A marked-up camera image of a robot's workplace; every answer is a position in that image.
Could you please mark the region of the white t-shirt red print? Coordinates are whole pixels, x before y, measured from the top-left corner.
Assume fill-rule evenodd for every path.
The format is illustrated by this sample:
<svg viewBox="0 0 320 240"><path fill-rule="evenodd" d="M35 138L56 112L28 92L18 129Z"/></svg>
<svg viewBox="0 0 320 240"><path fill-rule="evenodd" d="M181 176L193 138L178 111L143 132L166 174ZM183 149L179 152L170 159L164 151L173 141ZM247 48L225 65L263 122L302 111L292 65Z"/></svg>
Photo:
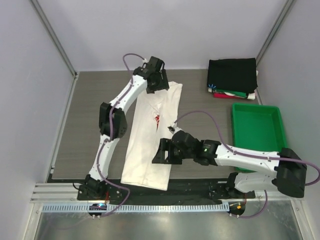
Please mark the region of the white t-shirt red print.
<svg viewBox="0 0 320 240"><path fill-rule="evenodd" d="M169 82L168 90L143 91L137 98L121 183L165 191L171 165L153 164L162 138L170 139L168 127L177 119L183 85Z"/></svg>

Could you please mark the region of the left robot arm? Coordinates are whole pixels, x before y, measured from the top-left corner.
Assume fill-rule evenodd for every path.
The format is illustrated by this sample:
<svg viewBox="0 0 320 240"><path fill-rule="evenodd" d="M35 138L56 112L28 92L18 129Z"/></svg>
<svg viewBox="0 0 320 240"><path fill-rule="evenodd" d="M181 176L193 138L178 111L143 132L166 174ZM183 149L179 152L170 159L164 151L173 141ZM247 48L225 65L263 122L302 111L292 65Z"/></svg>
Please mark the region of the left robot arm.
<svg viewBox="0 0 320 240"><path fill-rule="evenodd" d="M142 92L154 94L168 90L169 82L165 62L155 56L144 59L142 66L130 71L129 76L130 80L123 90L113 100L102 102L99 107L99 147L91 170L77 189L78 200L104 200L109 194L109 186L130 191L107 179L115 148L128 130L127 111Z"/></svg>

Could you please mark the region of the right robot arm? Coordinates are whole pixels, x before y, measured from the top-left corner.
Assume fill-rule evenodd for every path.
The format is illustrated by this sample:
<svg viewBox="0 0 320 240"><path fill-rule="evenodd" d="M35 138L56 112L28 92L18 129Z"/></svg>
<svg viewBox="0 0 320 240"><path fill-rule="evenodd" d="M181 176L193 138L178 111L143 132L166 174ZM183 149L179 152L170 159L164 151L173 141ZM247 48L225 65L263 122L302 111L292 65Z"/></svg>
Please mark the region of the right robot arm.
<svg viewBox="0 0 320 240"><path fill-rule="evenodd" d="M192 159L202 166L230 166L249 170L229 175L225 191L231 198L251 191L278 190L293 198L303 198L307 166L290 148L255 151L223 144L215 140L198 140L181 129L172 137L162 138L152 159L153 164L180 165Z"/></svg>

